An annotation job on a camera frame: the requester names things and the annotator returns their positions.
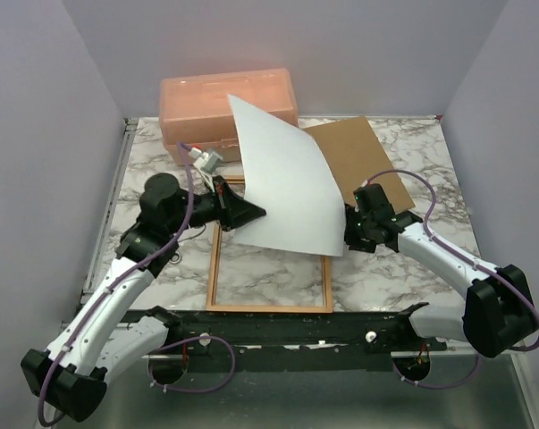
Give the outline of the landscape photo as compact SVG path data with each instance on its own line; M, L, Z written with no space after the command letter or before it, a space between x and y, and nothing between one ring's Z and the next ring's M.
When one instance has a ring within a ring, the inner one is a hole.
M345 212L340 189L315 140L234 95L228 96L245 178L244 198L266 215L240 227L246 246L340 257Z

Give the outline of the brown fibreboard backing board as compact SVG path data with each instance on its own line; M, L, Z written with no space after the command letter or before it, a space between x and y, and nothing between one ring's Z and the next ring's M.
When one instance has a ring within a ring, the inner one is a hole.
M330 174L324 175L323 166L304 162L296 172L295 184L300 191L318 191L324 186L325 195L330 196L332 183L335 182L344 203L355 206L357 200L354 191L360 188L365 180L380 173L381 176L374 179L373 183L382 186L395 213L415 207L412 197L399 175L393 171L392 162L365 117L309 126L304 132L321 150Z

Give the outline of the orange wooden picture frame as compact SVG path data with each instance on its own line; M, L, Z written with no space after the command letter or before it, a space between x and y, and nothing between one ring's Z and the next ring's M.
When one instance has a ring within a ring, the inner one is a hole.
M206 310L225 313L287 313L287 314L331 314L333 311L332 260L320 256L323 304L320 306L262 306L262 305L219 305L216 301L217 282L223 231L214 224L209 274L206 290Z

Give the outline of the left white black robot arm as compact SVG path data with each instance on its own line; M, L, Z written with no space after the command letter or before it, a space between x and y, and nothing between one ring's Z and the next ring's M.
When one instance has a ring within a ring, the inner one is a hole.
M38 397L38 421L45 406L76 422L89 418L110 383L150 351L175 351L180 324L161 307L130 330L114 330L131 304L164 270L190 227L217 223L231 231L265 216L265 209L236 194L221 176L211 178L201 195L183 189L169 173L150 177L139 198L136 222L121 236L116 257L94 295L45 349L30 349L21 369Z

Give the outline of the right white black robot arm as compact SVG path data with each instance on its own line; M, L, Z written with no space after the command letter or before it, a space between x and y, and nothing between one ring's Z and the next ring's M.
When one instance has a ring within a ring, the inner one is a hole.
M435 273L463 299L459 307L409 308L408 320L394 328L401 348L441 338L464 341L494 358L539 331L526 277L516 266L485 262L439 237L420 216L396 213L378 183L358 188L354 198L356 204L345 208L344 240L351 250L373 253L385 246Z

